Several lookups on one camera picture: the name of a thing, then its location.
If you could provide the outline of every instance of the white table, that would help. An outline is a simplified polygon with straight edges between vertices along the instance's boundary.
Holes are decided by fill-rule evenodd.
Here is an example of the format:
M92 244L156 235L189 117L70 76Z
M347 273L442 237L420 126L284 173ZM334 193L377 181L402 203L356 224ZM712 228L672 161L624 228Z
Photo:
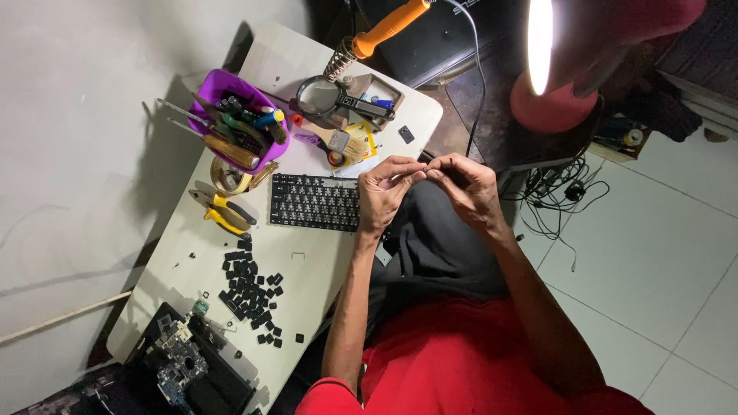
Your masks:
M323 73L332 53L331 49L274 24L257 34L240 76L271 95L289 100L306 78ZM441 106L362 64L354 63L346 73L374 73L406 96L396 119L384 132L375 134L379 157L419 156L441 119ZM410 144L398 135L402 126L408 126L415 135ZM242 323L233 318L218 299L218 293L227 289L227 280L221 270L223 254L235 250L237 240L213 222L204 221L204 208L187 193L187 189L195 188L197 181L210 184L212 159L213 154L205 150L187 188L183 189L156 251L108 338L108 350L119 362L125 361L162 302L168 302L184 314L203 292L209 292L207 317L220 324L233 320L233 327L238 327L236 332L226 332L230 344L221 355L244 379L252 380L252 384L256 381L258 392L247 412L259 405L266 413L343 283L354 235L269 224L271 181L265 181L248 193L247 199L259 210L260 216L258 226L252 228L258 273L281 272L284 275L281 286L285 291L275 297L278 308L272 310L275 325L282 329L282 348L257 344L256 336L266 334L266 328L252 330L248 320ZM288 151L278 161L278 173L330 175L325 153L297 140L291 141ZM190 253L195 253L196 257L189 258ZM305 343L294 341L296 333L305 335ZM243 352L239 360L233 358L236 350Z

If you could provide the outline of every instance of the purple bucket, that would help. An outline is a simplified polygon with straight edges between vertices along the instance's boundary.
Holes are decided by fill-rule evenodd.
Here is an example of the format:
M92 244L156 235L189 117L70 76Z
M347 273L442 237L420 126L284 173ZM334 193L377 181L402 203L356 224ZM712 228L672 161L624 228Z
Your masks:
M221 100L221 95L226 89L242 97L253 96L254 98L251 102L251 105L253 106L271 106L272 108L277 108L267 97L264 96L264 94L261 93L261 91L256 89L254 86L249 85L249 83L247 83L245 80L237 77L230 72L226 72L223 69L213 69L212 71L210 71L209 74L207 74L207 78L205 78L205 81L200 87L198 95L204 98L207 102L215 104ZM203 108L200 106L200 104L197 103L197 101L195 101L190 107L190 112L194 115L197 115L198 117L202 117L205 119L209 118L205 110L203 110ZM197 132L200 132L202 134L210 133L210 130L208 130L201 123L191 118L189 119L189 121L190 126L197 130ZM284 130L287 131L287 141L284 144L272 143L272 146L269 147L263 157L261 157L259 165L257 165L256 168L253 170L239 165L238 163L234 162L230 158L224 156L217 151L214 151L213 153L215 153L216 156L222 158L231 166L237 168L240 171L243 171L246 174L256 174L261 171L261 169L264 168L264 166L269 161L278 158L279 156L284 154L285 151L287 151L287 146L289 145L289 130L287 129L287 122L285 120L282 121L282 127L284 127Z

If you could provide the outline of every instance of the man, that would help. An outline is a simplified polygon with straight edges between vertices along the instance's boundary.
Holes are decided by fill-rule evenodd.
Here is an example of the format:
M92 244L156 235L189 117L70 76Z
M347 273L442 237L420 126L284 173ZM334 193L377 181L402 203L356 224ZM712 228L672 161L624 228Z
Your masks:
M323 378L298 414L652 414L605 385L505 223L491 169L459 154L428 165L390 157L359 186L360 226ZM387 287L382 309L393 311L365 350L374 252L390 223L401 273L377 277Z

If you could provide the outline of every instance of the desk lamp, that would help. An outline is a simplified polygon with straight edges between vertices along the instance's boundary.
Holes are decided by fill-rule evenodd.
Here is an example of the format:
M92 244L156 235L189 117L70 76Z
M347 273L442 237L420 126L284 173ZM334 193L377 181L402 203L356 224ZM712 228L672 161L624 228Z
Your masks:
M512 114L528 130L567 131L589 115L597 88L631 47L680 32L707 0L531 0L528 69L515 82Z

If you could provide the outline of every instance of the yellow pliers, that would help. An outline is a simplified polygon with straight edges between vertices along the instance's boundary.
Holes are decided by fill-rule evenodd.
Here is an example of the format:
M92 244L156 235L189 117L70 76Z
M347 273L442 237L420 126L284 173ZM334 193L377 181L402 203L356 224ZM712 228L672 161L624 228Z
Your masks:
M211 196L203 191L190 190L190 196L192 196L192 198L195 199L195 201L198 202L200 205L203 205L205 207L205 216L203 216L204 220L211 220L215 222L226 232L231 233L241 239L245 239L247 241L251 239L251 235L248 232L240 229L234 224L229 223L223 217L223 215L221 215L220 212L215 209L216 207L228 209L228 211L233 213L236 217L243 219L244 222L246 222L247 224L252 226L255 225L257 223L255 215L249 213L248 209L246 209L244 206L225 198L220 192L215 193Z

